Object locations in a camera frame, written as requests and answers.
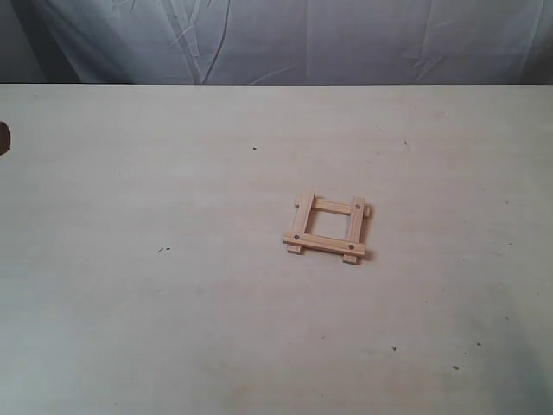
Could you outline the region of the white backdrop cloth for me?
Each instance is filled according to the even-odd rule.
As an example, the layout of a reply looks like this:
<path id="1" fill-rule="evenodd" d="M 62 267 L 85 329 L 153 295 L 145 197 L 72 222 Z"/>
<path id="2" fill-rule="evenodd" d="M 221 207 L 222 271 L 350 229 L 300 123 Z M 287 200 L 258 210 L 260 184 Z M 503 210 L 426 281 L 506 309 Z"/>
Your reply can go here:
<path id="1" fill-rule="evenodd" d="M 549 84 L 549 1 L 4 1 L 4 83 Z"/>

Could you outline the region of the wood stick with two holes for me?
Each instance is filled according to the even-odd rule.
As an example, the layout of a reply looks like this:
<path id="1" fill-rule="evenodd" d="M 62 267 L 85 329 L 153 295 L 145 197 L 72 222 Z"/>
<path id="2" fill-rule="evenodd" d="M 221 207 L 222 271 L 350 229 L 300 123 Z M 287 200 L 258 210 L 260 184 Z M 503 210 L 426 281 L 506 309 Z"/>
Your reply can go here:
<path id="1" fill-rule="evenodd" d="M 351 205 L 349 216 L 349 225 L 346 233 L 346 241 L 348 242 L 349 250 L 352 253 L 343 256 L 343 262 L 349 265 L 356 265 L 359 262 L 359 256 L 354 255 L 359 251 L 361 241 L 361 231 L 365 218 L 365 198 L 354 196 Z"/>

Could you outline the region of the wood stick with magnets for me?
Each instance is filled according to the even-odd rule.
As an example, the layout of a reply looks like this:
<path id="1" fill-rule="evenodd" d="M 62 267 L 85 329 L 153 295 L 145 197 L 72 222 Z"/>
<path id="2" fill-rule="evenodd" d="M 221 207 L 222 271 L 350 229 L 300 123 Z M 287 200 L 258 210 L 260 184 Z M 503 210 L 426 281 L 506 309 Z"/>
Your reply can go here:
<path id="1" fill-rule="evenodd" d="M 283 234 L 283 242 L 292 246 L 301 246 L 335 254 L 351 255 L 354 257 L 363 257 L 365 255 L 364 244 L 308 233 L 286 232 Z"/>

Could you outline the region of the plain wood stick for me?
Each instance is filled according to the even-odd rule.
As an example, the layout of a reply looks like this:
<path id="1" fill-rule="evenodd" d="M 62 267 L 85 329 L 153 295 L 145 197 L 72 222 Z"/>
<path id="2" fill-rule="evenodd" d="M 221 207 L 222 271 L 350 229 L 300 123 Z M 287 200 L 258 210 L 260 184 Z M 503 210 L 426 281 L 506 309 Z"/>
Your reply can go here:
<path id="1" fill-rule="evenodd" d="M 293 240 L 300 240 L 301 236 L 306 233 L 314 200 L 314 189 L 304 191 L 297 197 L 296 216 L 292 225 Z"/>
<path id="2" fill-rule="evenodd" d="M 298 196 L 294 203 L 296 208 L 300 206 L 300 201 L 301 201 L 301 197 Z M 316 196 L 311 203 L 311 209 L 315 211 L 321 211 L 324 213 L 340 214 L 340 215 L 348 216 L 353 212 L 355 207 L 353 206 L 352 203 L 330 201 L 329 199 Z M 364 218 L 371 217 L 371 207 L 367 203 L 364 205 L 363 215 L 364 215 Z"/>

